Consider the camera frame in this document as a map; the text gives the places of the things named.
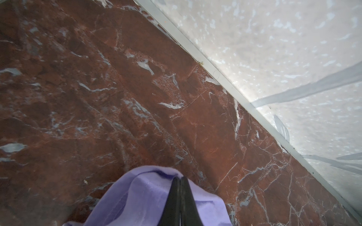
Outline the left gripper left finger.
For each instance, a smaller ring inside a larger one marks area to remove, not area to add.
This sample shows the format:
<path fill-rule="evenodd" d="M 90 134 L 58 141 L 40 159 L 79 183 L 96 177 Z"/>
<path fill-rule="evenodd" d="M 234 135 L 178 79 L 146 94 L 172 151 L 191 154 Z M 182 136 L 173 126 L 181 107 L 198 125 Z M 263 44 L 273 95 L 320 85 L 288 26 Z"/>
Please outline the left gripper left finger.
<path fill-rule="evenodd" d="M 158 226 L 179 226 L 181 223 L 181 182 L 175 177 Z"/>

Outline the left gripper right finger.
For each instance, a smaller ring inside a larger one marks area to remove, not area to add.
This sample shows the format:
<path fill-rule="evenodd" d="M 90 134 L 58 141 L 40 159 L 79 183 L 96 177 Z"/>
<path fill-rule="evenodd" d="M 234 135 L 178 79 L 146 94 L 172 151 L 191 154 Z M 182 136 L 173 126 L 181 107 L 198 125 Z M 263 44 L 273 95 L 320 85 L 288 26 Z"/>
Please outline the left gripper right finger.
<path fill-rule="evenodd" d="M 188 179 L 181 178 L 180 185 L 181 226 L 203 226 Z"/>

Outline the purple t-shirt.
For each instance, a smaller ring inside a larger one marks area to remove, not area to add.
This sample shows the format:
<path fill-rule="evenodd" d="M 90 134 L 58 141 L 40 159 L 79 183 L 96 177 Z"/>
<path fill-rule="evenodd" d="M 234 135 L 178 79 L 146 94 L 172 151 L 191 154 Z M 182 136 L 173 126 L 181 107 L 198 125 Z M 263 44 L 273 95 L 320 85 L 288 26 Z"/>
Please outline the purple t-shirt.
<path fill-rule="evenodd" d="M 83 225 L 157 226 L 175 177 L 181 181 L 185 176 L 168 167 L 132 169 L 109 188 Z M 188 181 L 203 225 L 230 226 L 222 198 Z"/>

